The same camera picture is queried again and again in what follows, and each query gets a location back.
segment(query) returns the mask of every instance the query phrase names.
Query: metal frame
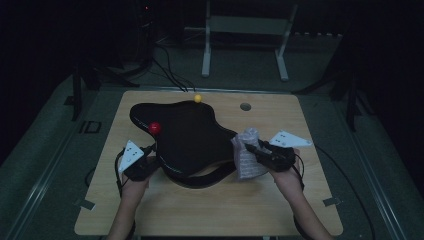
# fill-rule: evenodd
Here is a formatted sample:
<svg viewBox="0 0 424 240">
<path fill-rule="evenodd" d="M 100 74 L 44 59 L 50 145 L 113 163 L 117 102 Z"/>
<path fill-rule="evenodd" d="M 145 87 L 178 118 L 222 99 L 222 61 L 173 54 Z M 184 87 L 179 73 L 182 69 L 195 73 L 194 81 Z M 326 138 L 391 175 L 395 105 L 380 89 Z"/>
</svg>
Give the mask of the metal frame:
<svg viewBox="0 0 424 240">
<path fill-rule="evenodd" d="M 289 19 L 224 17 L 211 15 L 210 0 L 206 2 L 205 51 L 203 54 L 202 76 L 209 77 L 211 63 L 211 32 L 236 32 L 281 35 L 282 43 L 275 50 L 278 70 L 282 81 L 288 81 L 286 64 L 283 58 L 284 50 L 290 36 L 297 5 L 293 5 Z"/>
</svg>

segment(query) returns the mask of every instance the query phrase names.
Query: black clamp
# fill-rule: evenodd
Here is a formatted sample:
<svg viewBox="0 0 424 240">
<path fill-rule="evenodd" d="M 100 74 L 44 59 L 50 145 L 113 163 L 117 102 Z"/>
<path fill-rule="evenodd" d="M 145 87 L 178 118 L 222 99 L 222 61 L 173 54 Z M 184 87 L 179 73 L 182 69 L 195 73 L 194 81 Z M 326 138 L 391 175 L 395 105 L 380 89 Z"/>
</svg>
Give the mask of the black clamp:
<svg viewBox="0 0 424 240">
<path fill-rule="evenodd" d="M 159 161 L 156 161 L 156 157 L 148 157 L 152 151 L 156 151 L 156 144 L 146 148 L 140 148 L 144 155 L 140 157 L 136 162 L 124 170 L 124 174 L 134 182 L 141 182 L 146 180 L 156 169 L 160 167 Z M 118 153 L 115 159 L 115 175 L 116 184 L 118 185 L 119 195 L 122 195 L 122 187 L 126 182 L 122 183 L 118 172 L 118 161 L 119 158 L 124 155 L 125 148 Z"/>
<path fill-rule="evenodd" d="M 261 148 L 247 143 L 244 145 L 247 151 L 255 154 L 256 161 L 265 167 L 276 172 L 283 172 L 289 170 L 296 163 L 296 154 L 293 148 L 274 146 L 267 141 L 258 140 L 258 142 Z"/>
</svg>

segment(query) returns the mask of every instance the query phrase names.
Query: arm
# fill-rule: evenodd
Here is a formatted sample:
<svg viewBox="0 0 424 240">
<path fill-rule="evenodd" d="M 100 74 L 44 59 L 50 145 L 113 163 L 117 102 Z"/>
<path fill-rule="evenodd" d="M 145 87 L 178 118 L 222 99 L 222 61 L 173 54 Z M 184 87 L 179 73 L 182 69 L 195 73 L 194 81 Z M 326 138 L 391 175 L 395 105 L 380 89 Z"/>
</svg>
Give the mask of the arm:
<svg viewBox="0 0 424 240">
<path fill-rule="evenodd" d="M 127 176 L 123 174 L 122 182 L 127 181 L 127 179 Z M 123 240 L 128 236 L 134 222 L 138 204 L 149 185 L 149 179 L 150 177 L 141 182 L 128 180 L 124 185 L 122 188 L 121 202 L 107 240 Z"/>
<path fill-rule="evenodd" d="M 295 153 L 299 155 L 299 150 L 295 149 Z M 299 169 L 299 160 L 296 161 L 296 168 Z M 278 189 L 289 202 L 293 214 L 305 231 L 305 233 L 313 239 L 333 239 L 321 221 L 318 219 L 300 185 L 299 176 L 291 168 L 285 172 L 274 172 L 270 170 L 274 177 Z"/>
</svg>

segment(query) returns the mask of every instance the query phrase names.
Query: white tag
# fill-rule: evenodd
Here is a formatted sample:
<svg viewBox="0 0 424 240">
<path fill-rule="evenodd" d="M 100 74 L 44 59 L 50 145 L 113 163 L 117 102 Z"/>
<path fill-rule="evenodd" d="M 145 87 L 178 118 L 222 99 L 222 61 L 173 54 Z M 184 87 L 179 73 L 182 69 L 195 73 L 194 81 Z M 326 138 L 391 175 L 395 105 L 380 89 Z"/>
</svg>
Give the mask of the white tag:
<svg viewBox="0 0 424 240">
<path fill-rule="evenodd" d="M 311 146 L 312 142 L 298 136 L 295 136 L 291 133 L 285 132 L 283 130 L 279 131 L 272 139 L 269 141 L 271 145 L 278 147 L 304 147 Z"/>
<path fill-rule="evenodd" d="M 144 155 L 144 152 L 137 147 L 133 142 L 128 140 L 127 146 L 125 147 L 124 156 L 122 157 L 121 163 L 119 164 L 119 173 L 122 173 L 140 159 Z"/>
</svg>

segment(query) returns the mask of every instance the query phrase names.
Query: red ball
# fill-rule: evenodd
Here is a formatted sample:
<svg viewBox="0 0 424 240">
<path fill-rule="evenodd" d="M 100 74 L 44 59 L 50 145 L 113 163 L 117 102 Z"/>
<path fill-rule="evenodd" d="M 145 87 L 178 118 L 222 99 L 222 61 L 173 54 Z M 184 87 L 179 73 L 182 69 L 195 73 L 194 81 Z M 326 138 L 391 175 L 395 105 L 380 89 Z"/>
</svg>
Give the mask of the red ball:
<svg viewBox="0 0 424 240">
<path fill-rule="evenodd" d="M 160 124 L 157 122 L 152 122 L 149 125 L 149 132 L 153 135 L 156 136 L 160 133 L 161 127 Z"/>
</svg>

